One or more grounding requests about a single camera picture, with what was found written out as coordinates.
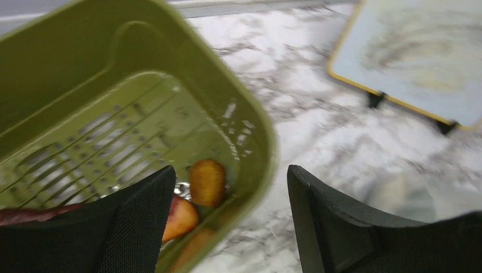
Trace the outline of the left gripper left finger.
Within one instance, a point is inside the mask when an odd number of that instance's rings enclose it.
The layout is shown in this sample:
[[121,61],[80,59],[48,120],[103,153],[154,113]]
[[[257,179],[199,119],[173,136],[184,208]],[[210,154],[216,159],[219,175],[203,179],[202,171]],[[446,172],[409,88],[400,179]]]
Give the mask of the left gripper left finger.
[[175,182],[166,166],[47,221],[1,226],[1,271],[154,272]]

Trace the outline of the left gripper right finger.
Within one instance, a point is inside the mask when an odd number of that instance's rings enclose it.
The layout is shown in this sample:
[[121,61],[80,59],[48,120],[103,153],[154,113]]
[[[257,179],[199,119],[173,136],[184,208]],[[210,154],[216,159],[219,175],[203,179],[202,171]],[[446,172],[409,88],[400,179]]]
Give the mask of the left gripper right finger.
[[481,212],[430,224],[366,205],[291,165],[303,272],[480,272]]

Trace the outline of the orange squash slice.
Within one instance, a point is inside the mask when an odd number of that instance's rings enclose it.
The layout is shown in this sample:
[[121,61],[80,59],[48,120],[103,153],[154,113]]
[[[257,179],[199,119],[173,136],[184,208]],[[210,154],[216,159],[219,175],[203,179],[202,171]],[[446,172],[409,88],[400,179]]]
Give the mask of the orange squash slice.
[[[162,243],[186,235],[194,230],[199,223],[200,217],[192,203],[178,195],[173,195]],[[203,228],[196,232],[184,246],[184,249],[180,252],[178,258],[172,263],[167,272],[176,272],[180,267],[190,261],[192,256],[199,249],[203,248],[214,235],[215,231],[209,228]]]

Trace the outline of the brown avocado pit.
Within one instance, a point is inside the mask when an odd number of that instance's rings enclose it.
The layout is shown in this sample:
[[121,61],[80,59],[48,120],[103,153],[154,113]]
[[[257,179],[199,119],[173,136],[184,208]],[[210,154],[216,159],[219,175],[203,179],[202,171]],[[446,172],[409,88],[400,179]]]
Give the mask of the brown avocado pit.
[[226,171],[214,159],[195,162],[189,171],[192,201],[207,208],[217,208],[223,201],[226,189]]

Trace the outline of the red meat slice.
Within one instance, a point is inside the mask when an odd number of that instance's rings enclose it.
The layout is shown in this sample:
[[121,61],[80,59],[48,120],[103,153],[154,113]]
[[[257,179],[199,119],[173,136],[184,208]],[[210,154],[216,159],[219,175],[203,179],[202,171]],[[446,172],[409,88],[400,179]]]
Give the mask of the red meat slice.
[[47,221],[59,214],[70,212],[83,206],[83,203],[76,203],[66,206],[57,206],[50,209],[2,209],[1,210],[1,226],[19,224],[30,221]]

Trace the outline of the olive green plastic bin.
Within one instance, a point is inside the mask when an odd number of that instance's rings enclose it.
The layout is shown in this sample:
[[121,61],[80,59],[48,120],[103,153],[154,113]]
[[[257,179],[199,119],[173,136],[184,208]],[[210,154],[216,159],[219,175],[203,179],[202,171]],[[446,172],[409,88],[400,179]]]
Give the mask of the olive green plastic bin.
[[260,202],[277,163],[261,104],[162,1],[73,1],[1,35],[1,207],[95,201],[166,165],[224,166],[216,208],[165,243],[157,272],[189,272]]

